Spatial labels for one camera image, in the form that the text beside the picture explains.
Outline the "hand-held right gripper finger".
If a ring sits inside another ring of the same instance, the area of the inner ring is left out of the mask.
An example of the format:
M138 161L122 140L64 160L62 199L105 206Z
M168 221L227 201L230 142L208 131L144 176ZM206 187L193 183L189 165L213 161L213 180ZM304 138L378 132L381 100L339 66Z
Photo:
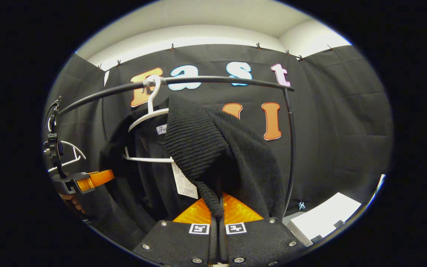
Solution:
M133 252L166 267L209 267L216 264L218 226L203 199L174 220L160 220Z
M279 267L307 250L280 219L262 217L227 193L222 204L220 250L231 267Z

